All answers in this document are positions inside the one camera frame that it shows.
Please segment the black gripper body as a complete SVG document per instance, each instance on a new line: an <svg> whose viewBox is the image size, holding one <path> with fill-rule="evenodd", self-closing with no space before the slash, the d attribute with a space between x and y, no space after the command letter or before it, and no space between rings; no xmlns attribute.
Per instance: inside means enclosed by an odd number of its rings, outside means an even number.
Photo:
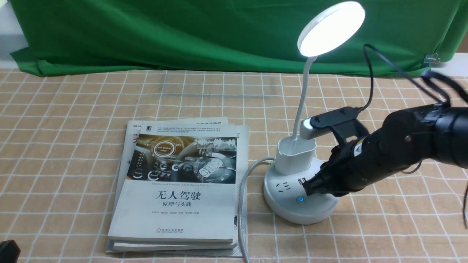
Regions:
<svg viewBox="0 0 468 263"><path fill-rule="evenodd" d="M370 181L358 170L354 153L356 146L366 138L363 136L332 148L329 160L320 166L311 179L303 183L306 195L331 194L339 198L366 188Z"/></svg>

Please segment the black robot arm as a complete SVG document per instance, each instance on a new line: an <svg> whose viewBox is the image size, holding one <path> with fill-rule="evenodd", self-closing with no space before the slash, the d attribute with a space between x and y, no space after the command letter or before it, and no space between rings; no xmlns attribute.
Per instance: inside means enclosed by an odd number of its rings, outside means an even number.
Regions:
<svg viewBox="0 0 468 263"><path fill-rule="evenodd" d="M344 107L306 120L320 134L333 133L338 145L302 187L306 195L342 197L402 172L421 160L467 168L467 108L425 105L390 113L370 133Z"/></svg>

